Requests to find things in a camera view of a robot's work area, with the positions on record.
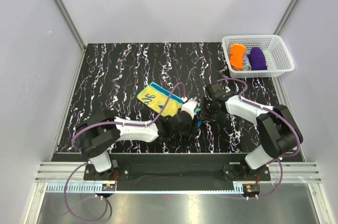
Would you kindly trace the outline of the teal and blue towel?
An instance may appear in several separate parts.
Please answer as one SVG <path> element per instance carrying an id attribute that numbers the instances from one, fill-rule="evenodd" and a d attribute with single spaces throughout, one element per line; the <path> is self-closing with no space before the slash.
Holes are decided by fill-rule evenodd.
<path id="1" fill-rule="evenodd" d="M 171 91 L 152 82 L 137 95 L 137 99 L 157 113 L 153 120 L 145 123 L 146 127 L 155 124 L 161 117 L 174 116 L 181 111 L 182 105 L 189 100 L 186 95 L 185 84 L 182 82 L 178 82 Z"/>

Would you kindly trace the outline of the orange and grey towel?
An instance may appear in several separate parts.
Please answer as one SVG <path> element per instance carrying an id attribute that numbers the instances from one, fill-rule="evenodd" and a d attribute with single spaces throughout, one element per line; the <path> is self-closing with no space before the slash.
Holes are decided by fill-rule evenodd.
<path id="1" fill-rule="evenodd" d="M 246 47 L 242 44 L 235 43 L 230 48 L 230 64 L 234 70 L 241 71 L 243 69 L 243 56 Z"/>

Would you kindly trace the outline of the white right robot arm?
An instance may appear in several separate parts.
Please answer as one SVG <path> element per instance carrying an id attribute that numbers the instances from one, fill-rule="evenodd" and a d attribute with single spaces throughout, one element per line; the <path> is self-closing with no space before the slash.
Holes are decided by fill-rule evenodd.
<path id="1" fill-rule="evenodd" d="M 241 94 L 226 92 L 219 82 L 208 85 L 206 94 L 201 120 L 216 121 L 218 114 L 227 113 L 253 123 L 259 132 L 260 145 L 246 155 L 239 168 L 244 179 L 253 179 L 260 167 L 286 156 L 292 149 L 300 150 L 303 136 L 287 106 L 259 104 Z"/>

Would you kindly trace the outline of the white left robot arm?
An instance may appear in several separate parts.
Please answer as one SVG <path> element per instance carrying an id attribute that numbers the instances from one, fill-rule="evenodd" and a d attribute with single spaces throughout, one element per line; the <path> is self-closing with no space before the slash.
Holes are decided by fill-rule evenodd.
<path id="1" fill-rule="evenodd" d="M 88 159 L 100 178 L 107 180 L 114 174 L 108 149 L 116 142 L 141 141 L 162 143 L 174 136 L 189 137 L 197 118 L 187 111 L 152 121 L 131 121 L 115 116 L 113 111 L 98 113 L 76 128 L 72 147 Z"/>

